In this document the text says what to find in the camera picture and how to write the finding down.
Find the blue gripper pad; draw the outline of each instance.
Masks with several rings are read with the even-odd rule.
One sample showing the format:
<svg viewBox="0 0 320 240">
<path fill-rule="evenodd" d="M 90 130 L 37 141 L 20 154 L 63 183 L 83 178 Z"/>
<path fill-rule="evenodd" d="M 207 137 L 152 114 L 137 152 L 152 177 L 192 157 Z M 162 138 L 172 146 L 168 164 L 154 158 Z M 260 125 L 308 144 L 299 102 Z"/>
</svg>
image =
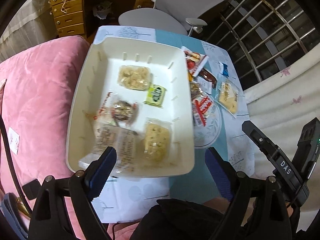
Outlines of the blue gripper pad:
<svg viewBox="0 0 320 240">
<path fill-rule="evenodd" d="M 231 201 L 234 196 L 231 186 L 236 171 L 229 162 L 225 162 L 220 157 L 213 147 L 210 147 L 205 151 L 204 159 L 221 196 L 228 201 Z"/>
<path fill-rule="evenodd" d="M 85 171 L 84 183 L 87 186 L 89 201 L 98 197 L 116 164 L 117 153 L 113 147 L 107 147 L 100 158 L 92 162 Z"/>
</svg>

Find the floral pattern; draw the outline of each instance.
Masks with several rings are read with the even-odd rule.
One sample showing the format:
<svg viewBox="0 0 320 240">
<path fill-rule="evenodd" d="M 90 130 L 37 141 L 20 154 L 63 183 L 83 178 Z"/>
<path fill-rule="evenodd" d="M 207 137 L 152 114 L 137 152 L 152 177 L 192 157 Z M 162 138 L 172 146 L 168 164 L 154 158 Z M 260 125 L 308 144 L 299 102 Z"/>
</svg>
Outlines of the floral pattern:
<svg viewBox="0 0 320 240">
<path fill-rule="evenodd" d="M 297 99 L 292 99 L 292 105 L 293 104 L 299 104 L 299 103 L 301 103 L 301 100 L 302 100 L 302 96 L 300 95 Z"/>
<path fill-rule="evenodd" d="M 290 69 L 290 68 L 291 68 L 291 67 L 287 67 L 287 68 L 281 70 L 281 71 L 280 71 L 280 73 L 281 73 L 281 76 L 280 76 L 280 77 L 283 77 L 283 75 L 289 76 L 289 75 L 290 75 L 290 72 L 289 72 L 289 69 Z"/>
</svg>

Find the screw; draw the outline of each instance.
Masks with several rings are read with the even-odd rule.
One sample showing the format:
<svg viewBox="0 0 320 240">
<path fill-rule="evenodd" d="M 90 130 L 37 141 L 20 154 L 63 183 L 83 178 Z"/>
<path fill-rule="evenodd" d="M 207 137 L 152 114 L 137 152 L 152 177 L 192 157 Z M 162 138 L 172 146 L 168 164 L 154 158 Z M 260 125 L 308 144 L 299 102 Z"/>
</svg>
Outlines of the screw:
<svg viewBox="0 0 320 240">
<path fill-rule="evenodd" d="M 51 175 L 49 175 L 49 176 L 46 176 L 44 180 L 45 180 L 46 182 L 49 182 L 50 180 L 52 180 L 52 178 L 53 178 L 53 177 L 52 177 Z"/>
<path fill-rule="evenodd" d="M 274 176 L 268 177 L 268 180 L 269 180 L 271 183 L 275 183 L 275 182 L 276 182 L 276 178 L 275 178 Z"/>
<path fill-rule="evenodd" d="M 245 176 L 246 176 L 243 171 L 238 171 L 236 174 L 237 174 L 237 176 L 238 176 L 239 178 L 245 178 Z"/>
<path fill-rule="evenodd" d="M 79 170 L 79 171 L 76 172 L 76 176 L 77 176 L 78 178 L 81 177 L 81 176 L 83 176 L 83 174 L 84 174 L 84 171 L 83 171 L 83 170 Z"/>
</svg>

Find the blue tablecloth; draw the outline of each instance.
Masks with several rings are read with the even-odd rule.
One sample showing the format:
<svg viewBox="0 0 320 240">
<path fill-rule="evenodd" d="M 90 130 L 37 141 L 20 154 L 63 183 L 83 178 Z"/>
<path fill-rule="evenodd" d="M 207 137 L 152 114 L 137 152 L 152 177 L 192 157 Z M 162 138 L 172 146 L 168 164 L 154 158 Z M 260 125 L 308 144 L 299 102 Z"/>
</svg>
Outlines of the blue tablecloth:
<svg viewBox="0 0 320 240">
<path fill-rule="evenodd" d="M 131 26 L 102 26 L 98 29 L 93 44 L 102 42 L 106 37 L 125 37 L 146 41 L 155 41 L 174 47 L 187 47 L 191 51 L 207 54 L 209 60 L 205 68 L 217 77 L 220 72 L 219 61 L 228 65 L 229 77 L 238 88 L 241 88 L 239 78 L 228 53 L 217 46 L 198 39 L 170 33 L 161 30 L 131 27 Z M 157 179 L 141 179 L 137 181 L 124 181 L 117 179 L 107 182 L 100 197 L 93 202 L 97 214 L 102 222 L 130 221 L 143 216 L 153 206 L 158 198 L 178 198 L 181 200 L 203 203 L 219 195 L 217 187 L 204 162 L 204 151 L 208 147 L 215 147 L 224 160 L 228 160 L 235 170 L 244 171 L 247 175 L 254 173 L 254 144 L 242 132 L 241 124 L 249 119 L 245 100 L 239 100 L 237 118 L 235 119 L 225 109 L 218 106 L 208 125 L 204 128 L 195 128 L 195 166 L 193 170 L 185 175 Z M 117 185 L 124 185 L 121 190 L 115 189 Z M 113 204 L 106 205 L 106 199 L 112 191 L 113 197 L 118 198 Z M 119 200 L 116 195 L 121 192 L 128 195 L 127 198 Z M 126 212 L 119 202 L 132 201 L 137 208 Z M 116 206 L 112 210 L 107 206 Z"/>
</svg>

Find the white curtain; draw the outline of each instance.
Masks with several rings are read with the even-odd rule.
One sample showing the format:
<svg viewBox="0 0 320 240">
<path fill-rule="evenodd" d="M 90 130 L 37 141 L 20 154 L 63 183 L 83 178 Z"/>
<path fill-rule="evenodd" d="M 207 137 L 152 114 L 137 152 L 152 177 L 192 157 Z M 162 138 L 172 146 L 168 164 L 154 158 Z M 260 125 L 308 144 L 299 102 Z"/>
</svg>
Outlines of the white curtain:
<svg viewBox="0 0 320 240">
<path fill-rule="evenodd" d="M 302 127 L 320 119 L 320 44 L 276 75 L 247 89 L 244 94 L 251 121 L 292 160 Z M 257 148 L 255 176 L 265 179 L 273 166 Z M 307 183 L 310 196 L 301 211 L 320 208 L 320 163 Z"/>
<path fill-rule="evenodd" d="M 57 31 L 49 0 L 27 0 L 0 37 L 0 62 L 54 39 Z"/>
</svg>

